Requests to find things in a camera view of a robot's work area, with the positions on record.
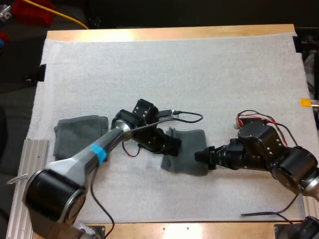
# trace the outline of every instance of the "gray towel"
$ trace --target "gray towel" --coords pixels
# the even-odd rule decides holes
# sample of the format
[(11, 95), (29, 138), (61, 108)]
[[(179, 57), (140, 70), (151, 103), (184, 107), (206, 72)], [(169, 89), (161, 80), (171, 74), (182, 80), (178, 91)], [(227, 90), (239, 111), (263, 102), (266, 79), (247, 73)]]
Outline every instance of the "gray towel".
[(201, 129), (192, 131), (177, 131), (169, 128), (168, 135), (181, 139), (180, 152), (177, 157), (164, 155), (162, 169), (175, 173), (187, 173), (204, 176), (208, 173), (207, 165), (195, 161), (195, 152), (207, 147), (205, 132)]
[(108, 131), (107, 117), (83, 116), (59, 120), (55, 131), (56, 160), (74, 156)]

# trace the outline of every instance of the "red object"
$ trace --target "red object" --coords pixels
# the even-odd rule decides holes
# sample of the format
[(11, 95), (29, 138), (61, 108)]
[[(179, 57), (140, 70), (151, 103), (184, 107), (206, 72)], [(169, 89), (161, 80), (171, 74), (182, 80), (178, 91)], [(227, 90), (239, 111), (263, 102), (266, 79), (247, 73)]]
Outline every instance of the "red object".
[(6, 36), (4, 31), (0, 31), (0, 39), (4, 42), (7, 43), (9, 41), (9, 38)]
[[(49, 0), (31, 0), (41, 6), (55, 10), (55, 5)], [(15, 18), (23, 23), (38, 25), (38, 26), (50, 26), (55, 17), (54, 13), (33, 6), (23, 0), (15, 0), (12, 5), (11, 13)]]

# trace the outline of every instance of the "white terry cloth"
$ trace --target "white terry cloth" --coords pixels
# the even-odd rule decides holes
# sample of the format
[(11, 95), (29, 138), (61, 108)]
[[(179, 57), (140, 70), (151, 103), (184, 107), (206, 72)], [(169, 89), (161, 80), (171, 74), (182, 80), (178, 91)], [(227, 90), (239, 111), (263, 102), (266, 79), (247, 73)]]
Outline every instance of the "white terry cloth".
[[(114, 43), (46, 40), (45, 81), (38, 83), (27, 137), (49, 139), (48, 161), (53, 161), (53, 128), (59, 120), (86, 115), (112, 119), (143, 98), (159, 110), (203, 114), (199, 123), (159, 127), (203, 129), (207, 145), (216, 146), (237, 136), (233, 125), (238, 112), (257, 110), (289, 127), (297, 142), (319, 157), (312, 109), (299, 106), (309, 93), (292, 35)], [(128, 145), (132, 153), (134, 146)], [(115, 222), (281, 220), (240, 214), (278, 211), (294, 197), (268, 172), (220, 167), (195, 177), (162, 170), (161, 159), (146, 150), (136, 158), (121, 147), (111, 152), (94, 188)], [(301, 200), (284, 216), (303, 219)], [(78, 220), (109, 222), (90, 193)]]

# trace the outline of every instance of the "blue tape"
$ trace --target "blue tape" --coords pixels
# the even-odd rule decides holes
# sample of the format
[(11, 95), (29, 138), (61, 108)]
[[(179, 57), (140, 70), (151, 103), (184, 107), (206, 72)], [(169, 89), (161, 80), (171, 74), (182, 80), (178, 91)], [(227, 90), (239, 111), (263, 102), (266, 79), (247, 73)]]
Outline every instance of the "blue tape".
[(91, 144), (91, 150), (98, 157), (99, 165), (101, 165), (104, 161), (107, 160), (108, 154), (101, 146), (98, 146), (97, 144), (93, 143)]

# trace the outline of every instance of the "wooden table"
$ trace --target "wooden table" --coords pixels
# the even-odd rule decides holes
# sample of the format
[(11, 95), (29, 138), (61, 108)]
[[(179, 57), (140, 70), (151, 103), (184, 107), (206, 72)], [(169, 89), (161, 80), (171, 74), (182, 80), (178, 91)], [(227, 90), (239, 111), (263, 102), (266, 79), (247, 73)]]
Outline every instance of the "wooden table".
[[(292, 24), (49, 31), (48, 39), (78, 42), (252, 36), (294, 32)], [(116, 224), (109, 239), (274, 239), (274, 222)]]

